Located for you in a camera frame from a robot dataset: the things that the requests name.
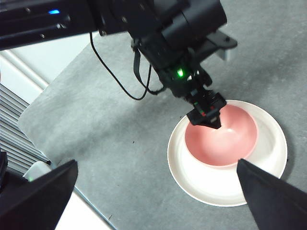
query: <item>white plate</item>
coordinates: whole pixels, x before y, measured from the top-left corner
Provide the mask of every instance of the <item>white plate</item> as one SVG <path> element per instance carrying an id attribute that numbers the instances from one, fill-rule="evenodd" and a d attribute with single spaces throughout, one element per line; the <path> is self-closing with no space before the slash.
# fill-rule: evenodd
<path id="1" fill-rule="evenodd" d="M 246 160 L 280 178 L 287 162 L 287 143 L 279 124 L 253 104 L 235 100 L 227 103 L 246 110 L 257 122 L 258 142 Z M 184 141 L 188 123 L 187 116 L 180 120 L 167 147 L 168 166 L 177 184 L 191 197 L 209 205 L 233 207 L 246 204 L 236 165 L 212 168 L 189 153 Z"/>

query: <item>bowl rim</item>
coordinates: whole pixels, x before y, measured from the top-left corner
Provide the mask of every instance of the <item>bowl rim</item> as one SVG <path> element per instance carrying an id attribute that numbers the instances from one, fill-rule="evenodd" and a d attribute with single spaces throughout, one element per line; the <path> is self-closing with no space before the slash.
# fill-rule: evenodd
<path id="1" fill-rule="evenodd" d="M 234 106 L 234 107 L 237 107 L 237 108 L 239 108 L 239 109 L 242 109 L 244 112 L 246 112 L 246 113 L 252 118 L 253 123 L 255 124 L 255 127 L 256 127 L 256 139 L 255 139 L 255 143 L 254 143 L 253 147 L 250 149 L 249 153 L 248 153 L 245 157 L 242 158 L 242 159 L 245 159 L 245 160 L 246 160 L 246 159 L 252 154 L 252 152 L 253 152 L 253 151 L 255 150 L 255 148 L 256 148 L 256 145 L 257 145 L 257 142 L 258 142 L 258 137 L 259 137 L 259 128 L 258 128 L 258 124 L 257 124 L 255 118 L 254 118 L 248 111 L 246 111 L 245 109 L 240 108 L 240 107 L 238 107 L 238 106 L 235 106 L 235 105 L 233 105 L 233 104 L 228 104 L 228 103 L 227 103 L 226 106 L 227 106 L 227 105 Z M 184 137 L 183 137 L 183 138 L 184 138 L 184 146 L 185 146 L 185 148 L 187 149 L 188 153 L 189 153 L 194 159 L 196 159 L 196 160 L 199 161 L 200 163 L 202 163 L 202 164 L 204 164 L 204 165 L 206 165 L 206 166 L 212 167 L 212 168 L 228 168 L 228 167 L 233 167 L 233 166 L 235 166 L 235 165 L 238 164 L 238 162 L 234 162 L 234 163 L 225 164 L 225 165 L 212 165 L 212 164 L 204 163 L 204 162 L 200 161 L 199 159 L 197 159 L 197 158 L 190 152 L 190 150 L 189 150 L 188 147 L 187 147 L 187 143 L 186 143 L 186 131 L 187 131 L 187 128 L 188 128 L 188 125 L 189 125 L 189 124 L 190 124 L 190 122 L 188 122 L 188 124 L 187 124 L 186 127 L 185 127 L 185 131 L 184 131 Z"/>

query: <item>wire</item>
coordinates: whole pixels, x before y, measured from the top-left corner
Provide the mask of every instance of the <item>wire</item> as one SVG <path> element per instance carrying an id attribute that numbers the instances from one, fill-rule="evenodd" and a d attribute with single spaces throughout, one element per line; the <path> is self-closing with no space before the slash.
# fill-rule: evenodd
<path id="1" fill-rule="evenodd" d="M 94 46 L 94 43 L 93 43 L 93 35 L 92 35 L 92 32 L 90 32 L 90 40 L 91 40 L 91 46 L 92 46 L 92 49 L 94 51 L 94 53 L 96 54 L 96 56 L 98 57 L 99 61 L 101 62 L 101 64 L 107 69 L 107 71 L 111 74 L 111 76 L 114 78 L 114 80 L 118 83 L 118 85 L 122 88 L 122 90 L 126 93 L 126 95 L 128 95 L 130 98 L 136 100 L 136 101 L 140 101 L 142 100 L 146 93 L 148 92 L 148 86 L 149 86 L 149 81 L 150 81 L 150 75 L 151 75 L 151 72 L 152 72 L 152 66 L 149 65 L 149 70 L 148 70 L 148 78 L 147 78 L 147 84 L 146 84 L 146 87 L 145 87 L 145 91 L 143 93 L 143 95 L 140 97 L 140 98 L 136 98 L 134 96 L 132 96 L 126 89 L 125 87 L 120 83 L 120 81 L 117 79 L 117 77 L 114 75 L 114 73 L 109 69 L 109 67 L 105 64 L 105 62 L 101 59 L 101 57 L 99 56 L 97 50 L 95 49 L 95 46 Z"/>
<path id="2" fill-rule="evenodd" d="M 142 85 L 144 88 L 146 88 L 146 85 L 145 85 L 142 81 L 140 81 L 140 83 L 141 83 L 141 85 Z M 166 90 L 166 87 L 165 87 L 165 86 L 163 86 L 161 89 L 156 90 L 156 91 L 151 91 L 149 88 L 147 89 L 148 93 L 150 93 L 150 94 L 152 94 L 152 95 L 158 95 L 159 93 L 163 92 L 164 90 Z"/>

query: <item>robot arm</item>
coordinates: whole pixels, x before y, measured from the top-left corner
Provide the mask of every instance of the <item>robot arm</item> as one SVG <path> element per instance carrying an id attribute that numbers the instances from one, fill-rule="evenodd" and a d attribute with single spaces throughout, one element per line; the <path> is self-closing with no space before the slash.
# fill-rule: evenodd
<path id="1" fill-rule="evenodd" d="M 218 31 L 226 21 L 219 0 L 4 0 L 0 50 L 97 30 L 128 31 L 134 52 L 143 53 L 163 86 L 193 105 L 191 123 L 219 128 L 226 101 L 206 89 L 212 79 L 200 63 L 237 46 Z"/>

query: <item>black cable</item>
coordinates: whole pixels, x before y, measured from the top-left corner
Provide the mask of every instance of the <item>black cable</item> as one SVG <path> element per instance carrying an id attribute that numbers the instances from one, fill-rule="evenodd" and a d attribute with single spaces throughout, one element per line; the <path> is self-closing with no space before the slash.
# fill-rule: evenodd
<path id="1" fill-rule="evenodd" d="M 134 62 L 133 62 L 133 72 L 136 77 L 136 79 L 139 81 L 139 83 L 146 88 L 145 84 L 143 83 L 141 76 L 140 76 L 140 60 L 141 60 L 141 54 L 137 47 L 133 48 L 134 51 Z M 160 92 L 164 91 L 166 89 L 165 86 L 163 86 L 161 89 L 156 91 L 151 91 L 149 87 L 147 87 L 147 92 L 152 95 L 158 95 Z"/>
<path id="2" fill-rule="evenodd" d="M 126 89 L 125 87 L 120 83 L 120 81 L 117 79 L 117 77 L 114 75 L 114 73 L 109 69 L 109 67 L 104 63 L 104 61 L 101 59 L 101 57 L 99 56 L 97 50 L 95 49 L 95 46 L 94 46 L 94 43 L 93 43 L 93 35 L 92 35 L 92 32 L 90 32 L 90 40 L 91 40 L 91 46 L 92 46 L 92 49 L 94 51 L 94 53 L 96 54 L 96 56 L 98 57 L 99 61 L 101 62 L 101 64 L 107 69 L 107 71 L 111 74 L 111 76 L 114 78 L 114 80 L 118 83 L 118 85 L 122 88 L 122 90 L 126 93 L 126 95 L 128 95 L 130 98 L 136 100 L 136 101 L 140 101 L 142 100 L 147 91 L 148 91 L 148 86 L 149 86 L 149 81 L 150 81 L 150 75 L 151 75 L 151 72 L 152 72 L 152 66 L 149 65 L 149 70 L 148 70 L 148 78 L 147 78 L 147 84 L 146 84 L 146 87 L 145 87 L 145 91 L 142 95 L 142 97 L 140 98 L 136 98 L 134 96 L 132 96 Z"/>

